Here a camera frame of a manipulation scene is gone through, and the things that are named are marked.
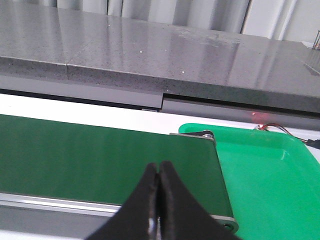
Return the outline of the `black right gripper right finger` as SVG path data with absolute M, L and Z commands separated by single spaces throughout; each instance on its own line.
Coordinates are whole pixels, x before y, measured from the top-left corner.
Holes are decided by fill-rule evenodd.
M 170 161 L 160 163 L 158 177 L 157 206 L 163 240 L 239 239 L 198 203 Z

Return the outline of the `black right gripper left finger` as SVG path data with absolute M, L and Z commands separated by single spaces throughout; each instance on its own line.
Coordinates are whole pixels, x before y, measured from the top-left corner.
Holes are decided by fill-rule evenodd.
M 157 166 L 149 163 L 136 188 L 118 212 L 87 239 L 155 240 L 158 230 L 158 183 Z

